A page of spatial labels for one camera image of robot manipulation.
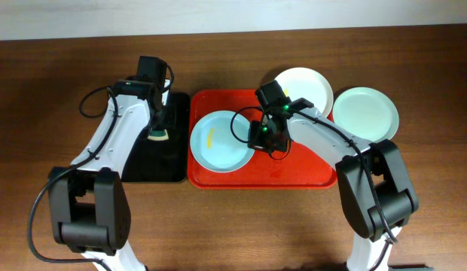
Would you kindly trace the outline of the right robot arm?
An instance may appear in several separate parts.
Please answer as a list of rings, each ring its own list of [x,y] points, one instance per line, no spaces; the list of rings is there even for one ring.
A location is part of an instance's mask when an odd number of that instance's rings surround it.
[[[291,100],[277,81],[255,91],[261,119],[250,124],[247,145],[272,154],[291,144],[311,150],[337,175],[343,213],[355,236],[346,270],[388,270],[396,236],[419,208],[397,145],[359,138],[324,117],[304,98]]]

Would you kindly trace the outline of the red plastic tray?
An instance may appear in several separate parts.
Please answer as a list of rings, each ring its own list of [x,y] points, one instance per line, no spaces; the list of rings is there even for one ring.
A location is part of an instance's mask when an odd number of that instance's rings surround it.
[[[190,128],[214,111],[239,111],[257,106],[254,90],[201,90],[191,99]],[[188,155],[188,179],[201,189],[325,189],[337,181],[336,172],[303,145],[294,142],[288,155],[272,157],[256,151],[240,169],[217,173]]]

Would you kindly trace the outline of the white plate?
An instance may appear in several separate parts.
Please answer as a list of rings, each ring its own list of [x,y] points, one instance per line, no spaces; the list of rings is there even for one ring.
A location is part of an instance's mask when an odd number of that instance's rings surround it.
[[[292,101],[305,98],[324,117],[332,110],[334,94],[327,79],[315,70],[303,67],[287,69],[275,77],[284,94]]]

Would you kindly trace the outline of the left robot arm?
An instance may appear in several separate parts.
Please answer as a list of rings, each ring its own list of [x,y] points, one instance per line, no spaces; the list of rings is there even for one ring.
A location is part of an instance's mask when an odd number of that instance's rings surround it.
[[[135,75],[105,87],[107,107],[86,148],[68,167],[55,167],[47,195],[54,240],[99,270],[145,270],[128,242],[130,207],[121,183],[140,139],[166,141],[165,105],[174,81],[171,67],[141,56]]]

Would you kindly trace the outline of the pale green plate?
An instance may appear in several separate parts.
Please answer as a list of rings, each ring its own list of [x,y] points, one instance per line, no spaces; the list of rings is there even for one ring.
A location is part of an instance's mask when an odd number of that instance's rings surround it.
[[[399,127],[394,102],[370,87],[353,87],[343,91],[334,102],[332,117],[347,132],[371,142],[392,139]]]

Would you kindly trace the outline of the black plastic tray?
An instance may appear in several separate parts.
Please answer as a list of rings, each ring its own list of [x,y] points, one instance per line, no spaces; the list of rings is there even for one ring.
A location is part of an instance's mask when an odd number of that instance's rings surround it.
[[[123,182],[174,183],[186,177],[190,101],[186,93],[169,94],[164,122],[154,128],[165,131],[168,139],[150,140],[149,128],[142,129],[125,163]]]

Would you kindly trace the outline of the light blue plate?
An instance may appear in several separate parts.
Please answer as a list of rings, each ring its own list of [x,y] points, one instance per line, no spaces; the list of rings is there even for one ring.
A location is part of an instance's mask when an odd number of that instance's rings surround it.
[[[202,117],[190,136],[190,148],[194,159],[211,172],[228,173],[244,167],[253,157],[254,150],[236,139],[231,132],[233,120],[235,135],[245,141],[250,122],[233,111],[214,111]]]

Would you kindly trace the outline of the green and yellow sponge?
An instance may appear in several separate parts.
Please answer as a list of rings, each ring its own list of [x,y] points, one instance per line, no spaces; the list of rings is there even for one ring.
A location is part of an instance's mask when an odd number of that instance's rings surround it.
[[[147,139],[154,142],[164,142],[169,139],[169,134],[166,129],[152,129],[148,133]]]

